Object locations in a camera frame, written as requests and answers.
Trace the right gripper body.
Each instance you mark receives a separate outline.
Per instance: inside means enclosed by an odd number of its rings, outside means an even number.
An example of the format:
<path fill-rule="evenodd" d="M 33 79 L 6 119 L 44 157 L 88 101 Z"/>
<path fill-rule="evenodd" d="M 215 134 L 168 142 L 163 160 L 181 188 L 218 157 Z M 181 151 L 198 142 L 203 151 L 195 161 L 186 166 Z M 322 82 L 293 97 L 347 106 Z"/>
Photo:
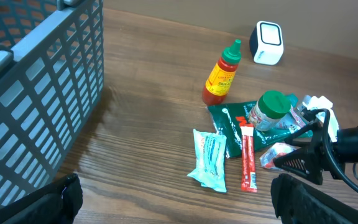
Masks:
<path fill-rule="evenodd" d="M 345 165 L 339 161 L 339 154 L 336 152 L 337 148 L 337 132 L 339 131 L 339 124 L 332 109 L 304 109 L 303 117 L 309 123 L 316 122 L 319 128 L 313 132 L 313 137 L 310 141 L 309 147 L 319 149 L 323 155 L 322 168 L 323 171 L 330 172 L 333 179 L 342 180 L 343 178 L 331 167 L 332 161 L 327 158 L 326 147 L 328 147 L 337 162 L 339 169 L 344 171 Z"/>

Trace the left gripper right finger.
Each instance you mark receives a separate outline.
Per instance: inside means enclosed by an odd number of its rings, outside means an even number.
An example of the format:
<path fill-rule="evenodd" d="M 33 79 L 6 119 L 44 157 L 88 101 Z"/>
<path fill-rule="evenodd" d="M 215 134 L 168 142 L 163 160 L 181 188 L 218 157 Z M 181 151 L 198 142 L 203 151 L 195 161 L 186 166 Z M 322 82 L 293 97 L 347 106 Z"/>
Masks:
<path fill-rule="evenodd" d="M 358 223 L 358 210 L 288 174 L 273 179 L 270 193 L 282 223 Z"/>

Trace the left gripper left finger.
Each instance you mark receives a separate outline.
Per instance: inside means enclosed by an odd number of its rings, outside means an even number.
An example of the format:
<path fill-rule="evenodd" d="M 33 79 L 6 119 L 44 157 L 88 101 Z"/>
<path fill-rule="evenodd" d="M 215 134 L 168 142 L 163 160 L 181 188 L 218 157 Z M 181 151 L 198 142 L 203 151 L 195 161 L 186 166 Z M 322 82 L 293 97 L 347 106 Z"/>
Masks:
<path fill-rule="evenodd" d="M 0 223 L 71 224 L 82 204 L 80 179 L 72 173 L 0 209 Z"/>

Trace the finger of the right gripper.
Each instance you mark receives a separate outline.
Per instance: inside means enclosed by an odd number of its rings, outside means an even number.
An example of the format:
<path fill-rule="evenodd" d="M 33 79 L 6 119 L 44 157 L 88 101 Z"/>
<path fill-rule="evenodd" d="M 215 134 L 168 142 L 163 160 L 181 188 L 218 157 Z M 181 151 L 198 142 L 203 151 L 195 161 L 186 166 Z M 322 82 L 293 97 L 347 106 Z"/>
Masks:
<path fill-rule="evenodd" d="M 318 128 L 319 128 L 319 124 L 313 121 L 313 122 L 307 124 L 306 126 L 302 127 L 300 130 L 297 130 L 296 132 L 289 135 L 287 138 L 284 139 L 284 142 L 286 144 L 289 144 L 291 146 L 296 146 L 296 147 L 308 146 L 310 144 L 310 141 L 309 142 L 296 141 L 296 139 L 298 139 L 302 134 L 304 134 L 308 131 L 315 131 Z"/>
<path fill-rule="evenodd" d="M 323 155 L 319 149 L 306 146 L 274 159 L 273 163 L 275 167 L 321 185 L 323 183 L 322 159 Z"/>

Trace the white orange small packet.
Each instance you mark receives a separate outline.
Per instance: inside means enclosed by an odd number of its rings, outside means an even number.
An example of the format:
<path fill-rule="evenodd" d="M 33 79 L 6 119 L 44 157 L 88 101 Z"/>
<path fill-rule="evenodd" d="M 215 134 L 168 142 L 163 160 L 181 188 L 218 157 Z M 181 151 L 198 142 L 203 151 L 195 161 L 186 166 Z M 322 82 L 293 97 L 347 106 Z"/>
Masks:
<path fill-rule="evenodd" d="M 296 150 L 296 147 L 286 143 L 276 142 L 259 158 L 260 164 L 264 169 L 280 170 L 274 165 L 273 160 L 284 155 L 287 155 Z"/>

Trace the green lid jar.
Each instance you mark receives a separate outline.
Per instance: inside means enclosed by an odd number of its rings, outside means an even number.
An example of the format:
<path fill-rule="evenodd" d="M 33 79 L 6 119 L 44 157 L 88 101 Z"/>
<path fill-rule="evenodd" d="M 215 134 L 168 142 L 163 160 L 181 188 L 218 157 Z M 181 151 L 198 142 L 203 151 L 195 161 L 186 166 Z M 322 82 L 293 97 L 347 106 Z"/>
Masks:
<path fill-rule="evenodd" d="M 290 100 L 277 90 L 266 91 L 250 110 L 248 118 L 258 131 L 272 129 L 290 110 Z"/>

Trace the red white stick sachet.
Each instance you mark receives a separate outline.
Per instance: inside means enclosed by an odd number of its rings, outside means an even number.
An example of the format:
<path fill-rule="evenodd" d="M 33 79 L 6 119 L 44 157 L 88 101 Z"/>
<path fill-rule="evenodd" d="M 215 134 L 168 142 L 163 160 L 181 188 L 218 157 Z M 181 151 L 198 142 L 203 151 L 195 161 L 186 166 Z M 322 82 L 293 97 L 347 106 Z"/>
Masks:
<path fill-rule="evenodd" d="M 254 159 L 254 126 L 241 126 L 242 132 L 242 182 L 241 189 L 245 192 L 257 192 L 255 159 Z"/>

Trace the green 3M gloves packet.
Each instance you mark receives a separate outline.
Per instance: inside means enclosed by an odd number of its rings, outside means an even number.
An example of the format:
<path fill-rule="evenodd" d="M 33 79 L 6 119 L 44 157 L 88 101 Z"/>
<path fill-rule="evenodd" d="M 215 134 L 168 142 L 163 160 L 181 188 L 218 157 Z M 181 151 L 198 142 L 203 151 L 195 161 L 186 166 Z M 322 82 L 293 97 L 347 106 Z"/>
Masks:
<path fill-rule="evenodd" d="M 211 105 L 207 109 L 213 120 L 218 134 L 227 137 L 225 156 L 227 158 L 240 157 L 242 154 L 242 133 L 240 125 L 249 122 L 248 115 L 256 101 L 243 103 L 226 103 Z M 272 128 L 268 131 L 254 131 L 254 151 L 261 151 L 276 142 L 283 142 L 286 137 L 294 133 L 293 128 Z"/>

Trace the light green wipes packet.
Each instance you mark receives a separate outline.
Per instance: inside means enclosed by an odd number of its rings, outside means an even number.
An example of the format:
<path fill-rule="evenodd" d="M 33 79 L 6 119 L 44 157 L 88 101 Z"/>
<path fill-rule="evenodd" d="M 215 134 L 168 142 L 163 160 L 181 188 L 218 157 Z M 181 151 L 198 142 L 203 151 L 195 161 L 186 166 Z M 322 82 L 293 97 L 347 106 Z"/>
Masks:
<path fill-rule="evenodd" d="M 226 193 L 224 158 L 226 137 L 216 133 L 193 130 L 196 167 L 188 177 L 197 180 L 202 187 Z"/>

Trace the red yellow sauce bottle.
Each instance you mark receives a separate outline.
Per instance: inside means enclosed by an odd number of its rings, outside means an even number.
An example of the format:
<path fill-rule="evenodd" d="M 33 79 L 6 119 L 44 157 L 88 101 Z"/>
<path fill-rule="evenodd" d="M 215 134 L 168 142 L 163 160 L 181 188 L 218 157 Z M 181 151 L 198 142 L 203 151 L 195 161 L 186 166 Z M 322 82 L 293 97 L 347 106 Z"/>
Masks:
<path fill-rule="evenodd" d="M 225 100 L 242 59 L 241 44 L 242 41 L 236 39 L 216 62 L 203 87 L 202 99 L 206 105 L 218 105 Z"/>

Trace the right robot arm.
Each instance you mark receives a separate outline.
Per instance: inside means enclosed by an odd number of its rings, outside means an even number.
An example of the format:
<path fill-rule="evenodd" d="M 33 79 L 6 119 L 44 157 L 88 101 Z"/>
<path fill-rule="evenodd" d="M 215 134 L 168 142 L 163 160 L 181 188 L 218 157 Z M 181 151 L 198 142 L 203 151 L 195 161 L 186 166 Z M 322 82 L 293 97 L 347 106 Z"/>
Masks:
<path fill-rule="evenodd" d="M 334 179 L 340 178 L 332 167 L 334 162 L 341 170 L 347 163 L 358 163 L 358 126 L 324 129 L 324 121 L 320 120 L 324 113 L 306 106 L 300 109 L 300 115 L 307 120 L 306 126 L 285 139 L 285 143 L 298 149 L 274 159 L 276 167 L 321 185 L 323 171 L 329 171 Z"/>

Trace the white barcode scanner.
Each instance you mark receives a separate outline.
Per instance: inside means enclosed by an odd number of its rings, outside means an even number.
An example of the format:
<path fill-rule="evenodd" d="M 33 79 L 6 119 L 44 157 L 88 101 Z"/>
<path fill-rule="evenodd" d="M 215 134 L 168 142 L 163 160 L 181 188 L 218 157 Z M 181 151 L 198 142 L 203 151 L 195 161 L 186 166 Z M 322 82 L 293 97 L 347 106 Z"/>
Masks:
<path fill-rule="evenodd" d="M 259 21 L 249 39 L 250 52 L 255 63 L 276 65 L 284 52 L 281 27 L 268 21 Z"/>

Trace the grey plastic mesh basket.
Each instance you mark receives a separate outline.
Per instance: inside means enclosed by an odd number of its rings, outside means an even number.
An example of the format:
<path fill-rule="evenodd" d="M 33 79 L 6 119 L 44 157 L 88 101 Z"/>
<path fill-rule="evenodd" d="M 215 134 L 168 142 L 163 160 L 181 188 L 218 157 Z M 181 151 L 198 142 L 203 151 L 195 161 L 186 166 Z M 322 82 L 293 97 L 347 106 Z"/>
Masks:
<path fill-rule="evenodd" d="M 0 209 L 51 183 L 104 85 L 103 0 L 0 1 Z"/>

